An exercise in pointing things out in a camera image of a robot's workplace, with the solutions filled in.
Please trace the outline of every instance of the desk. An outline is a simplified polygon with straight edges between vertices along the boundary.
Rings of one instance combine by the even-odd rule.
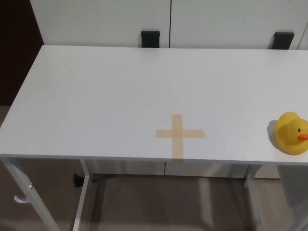
[[[269,138],[284,112],[308,118],[307,63],[307,51],[43,46],[0,128],[0,157],[52,231],[59,228],[18,157],[80,159],[75,230],[91,160],[250,164],[261,230],[259,166],[308,165],[307,154],[283,154]],[[182,138],[170,130],[184,130]]]

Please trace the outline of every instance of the yellow rubber duck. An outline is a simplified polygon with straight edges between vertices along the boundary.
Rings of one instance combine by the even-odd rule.
[[[284,113],[275,125],[277,144],[288,154],[299,155],[308,150],[308,121],[295,112]]]

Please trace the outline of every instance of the masking tape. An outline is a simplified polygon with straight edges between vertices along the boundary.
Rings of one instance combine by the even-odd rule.
[[[184,158],[184,138],[201,138],[204,139],[205,133],[203,130],[188,129],[183,130],[182,115],[172,115],[172,129],[156,130],[157,138],[171,138],[172,139],[172,158],[182,160]]]

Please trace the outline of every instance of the table leg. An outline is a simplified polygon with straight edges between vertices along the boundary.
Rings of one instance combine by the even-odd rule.
[[[76,217],[75,217],[75,222],[73,226],[73,231],[79,231],[80,229],[80,224],[82,220],[82,210],[83,210],[83,205],[86,199],[86,194],[87,194],[87,189],[88,185],[91,183],[92,176],[94,174],[94,166],[93,162],[91,160],[85,160],[85,159],[80,159],[81,166],[83,169],[83,172],[85,174],[83,185],[82,185],[82,190],[80,194],[80,199],[78,203],[78,208],[76,212]]]
[[[262,165],[249,165],[247,170],[246,182],[245,187],[248,189],[250,204],[252,209],[252,214],[256,226],[257,231],[262,231],[262,221],[260,216],[260,211],[258,208],[257,203],[257,194],[254,185],[254,178],[258,170],[261,168]]]
[[[52,218],[38,192],[35,190],[28,176],[22,171],[16,160],[13,158],[2,158],[2,161],[20,189],[25,194],[27,201],[29,201],[29,203],[31,203],[34,207],[35,211],[38,213],[48,230],[60,231],[57,223]]]

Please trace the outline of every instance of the floor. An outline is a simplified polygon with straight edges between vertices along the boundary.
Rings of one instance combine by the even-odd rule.
[[[0,117],[5,114],[0,107]],[[77,160],[20,160],[26,174],[62,231],[70,231],[81,188]],[[293,219],[279,180],[255,180],[265,231],[286,231]],[[0,163],[0,231],[45,231]],[[251,231],[243,180],[110,176],[90,185],[81,231]]]

